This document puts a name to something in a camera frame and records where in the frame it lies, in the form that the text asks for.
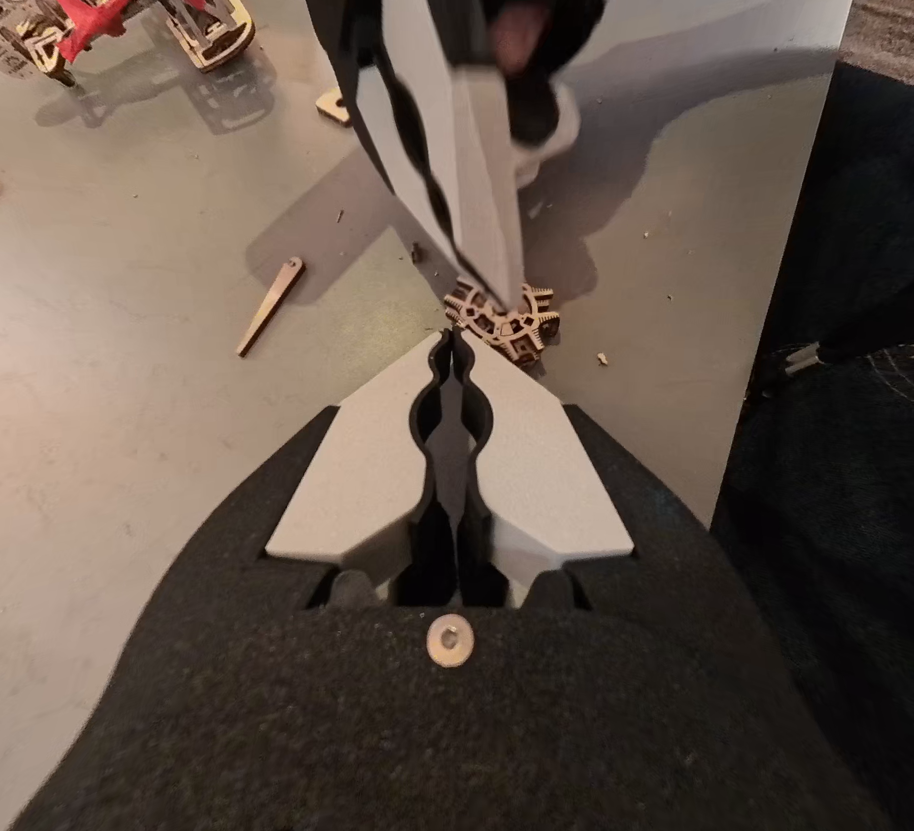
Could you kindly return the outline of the grey desk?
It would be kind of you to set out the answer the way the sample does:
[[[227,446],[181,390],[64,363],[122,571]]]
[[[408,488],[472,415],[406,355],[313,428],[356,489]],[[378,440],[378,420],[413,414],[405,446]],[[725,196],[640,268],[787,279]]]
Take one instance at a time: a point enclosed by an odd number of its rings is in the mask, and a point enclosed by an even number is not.
[[[304,0],[242,1],[255,41],[210,75],[148,12],[74,90],[2,78],[2,829],[207,516],[444,324],[450,273],[317,113]],[[705,525],[851,3],[610,0],[565,74],[577,143],[523,192],[561,314],[536,374]]]

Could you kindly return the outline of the pointed wooden stick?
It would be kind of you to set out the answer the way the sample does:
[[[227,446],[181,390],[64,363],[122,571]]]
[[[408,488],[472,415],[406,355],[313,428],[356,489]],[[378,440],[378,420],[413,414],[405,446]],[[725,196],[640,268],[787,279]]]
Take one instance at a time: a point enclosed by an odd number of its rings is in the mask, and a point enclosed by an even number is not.
[[[293,256],[283,263],[236,347],[237,357],[245,357],[248,354],[305,269],[304,260],[298,256]]]

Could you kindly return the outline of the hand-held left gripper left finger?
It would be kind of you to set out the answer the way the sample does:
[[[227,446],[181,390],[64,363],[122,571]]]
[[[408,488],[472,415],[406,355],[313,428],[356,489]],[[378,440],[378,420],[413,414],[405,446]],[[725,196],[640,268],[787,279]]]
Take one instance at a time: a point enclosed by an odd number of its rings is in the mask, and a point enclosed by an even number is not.
[[[454,590],[453,532],[428,449],[450,371],[451,331],[434,332],[329,409],[268,556],[359,571],[375,587]]]

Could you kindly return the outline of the person's dark trousers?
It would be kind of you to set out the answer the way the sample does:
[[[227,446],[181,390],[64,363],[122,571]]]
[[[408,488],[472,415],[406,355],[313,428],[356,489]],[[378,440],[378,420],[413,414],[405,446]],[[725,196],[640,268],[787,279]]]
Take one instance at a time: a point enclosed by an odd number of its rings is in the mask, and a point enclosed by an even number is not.
[[[913,94],[841,62],[712,532],[796,688],[912,829]]]

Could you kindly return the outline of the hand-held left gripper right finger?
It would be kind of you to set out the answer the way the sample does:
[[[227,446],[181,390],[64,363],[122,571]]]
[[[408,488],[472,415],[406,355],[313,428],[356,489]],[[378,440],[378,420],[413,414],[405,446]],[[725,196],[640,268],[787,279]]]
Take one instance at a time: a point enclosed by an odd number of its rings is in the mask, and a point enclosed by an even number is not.
[[[563,403],[463,330],[455,376],[473,440],[456,539],[463,603],[519,607],[543,574],[630,557],[634,540]]]

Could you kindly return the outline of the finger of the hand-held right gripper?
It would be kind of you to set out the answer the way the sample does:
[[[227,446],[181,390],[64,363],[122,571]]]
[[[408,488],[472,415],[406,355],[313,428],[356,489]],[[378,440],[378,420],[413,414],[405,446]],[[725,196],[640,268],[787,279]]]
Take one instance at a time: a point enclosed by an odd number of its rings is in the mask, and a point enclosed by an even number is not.
[[[459,275],[500,305],[500,75],[441,60],[358,73],[356,105],[392,193]]]
[[[493,66],[448,62],[428,0],[382,0],[386,54],[417,108],[426,162],[396,173],[432,244],[502,310],[522,294],[523,248],[507,94]]]

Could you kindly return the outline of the wooden gear assembly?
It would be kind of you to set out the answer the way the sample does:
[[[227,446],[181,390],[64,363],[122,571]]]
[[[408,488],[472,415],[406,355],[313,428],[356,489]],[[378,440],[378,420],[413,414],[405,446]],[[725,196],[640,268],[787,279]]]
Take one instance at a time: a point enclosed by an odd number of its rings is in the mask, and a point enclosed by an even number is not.
[[[550,288],[522,286],[520,304],[499,311],[476,286],[458,279],[443,299],[451,322],[481,339],[519,368],[529,369],[541,359],[546,345],[560,328],[560,313],[551,308],[555,293]]]

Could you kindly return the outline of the wooden model plane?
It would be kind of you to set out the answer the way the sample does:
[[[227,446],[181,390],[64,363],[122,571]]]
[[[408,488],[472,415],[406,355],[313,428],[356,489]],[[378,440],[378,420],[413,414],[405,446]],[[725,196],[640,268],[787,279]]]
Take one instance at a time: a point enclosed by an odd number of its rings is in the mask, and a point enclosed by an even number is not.
[[[191,64],[210,72],[239,56],[255,37],[241,0],[1,0],[1,70],[13,79],[42,75],[66,87],[78,56],[154,4]]]

